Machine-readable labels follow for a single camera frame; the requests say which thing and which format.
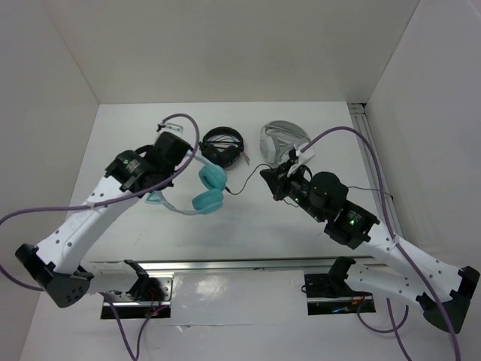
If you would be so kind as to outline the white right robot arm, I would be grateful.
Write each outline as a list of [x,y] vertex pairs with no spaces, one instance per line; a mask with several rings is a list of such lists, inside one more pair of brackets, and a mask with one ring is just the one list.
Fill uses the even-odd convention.
[[479,282],[476,269],[449,265],[398,235],[392,237],[377,216],[348,200],[348,187],[331,172],[306,179],[303,169],[288,175],[282,165],[260,175],[274,200],[290,198],[316,222],[325,224],[330,239],[364,251],[395,270],[394,274],[375,271],[341,257],[328,276],[333,293],[343,295],[351,289],[398,299],[420,311],[432,326],[460,333]]

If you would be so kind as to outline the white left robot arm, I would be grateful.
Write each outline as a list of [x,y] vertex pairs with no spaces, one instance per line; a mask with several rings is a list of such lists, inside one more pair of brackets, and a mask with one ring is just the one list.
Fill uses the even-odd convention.
[[101,263],[83,258],[143,194],[172,185],[170,178],[190,149],[182,138],[163,132],[152,145],[123,151],[105,169],[80,211],[43,241],[17,249],[17,259],[58,307],[67,308],[87,293],[124,293],[139,300],[158,287],[158,281],[135,261]]

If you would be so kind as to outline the teal cat-ear headphones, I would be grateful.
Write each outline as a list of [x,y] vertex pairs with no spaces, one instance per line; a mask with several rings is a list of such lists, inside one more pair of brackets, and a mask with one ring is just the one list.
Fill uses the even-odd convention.
[[144,202],[148,205],[161,205],[171,212],[184,216],[208,215],[218,211],[223,206],[223,192],[227,190],[227,176],[223,168],[213,164],[205,157],[194,155],[193,159],[203,165],[198,172],[198,176],[207,190],[192,199],[192,210],[174,207],[164,197],[162,191],[150,193]]

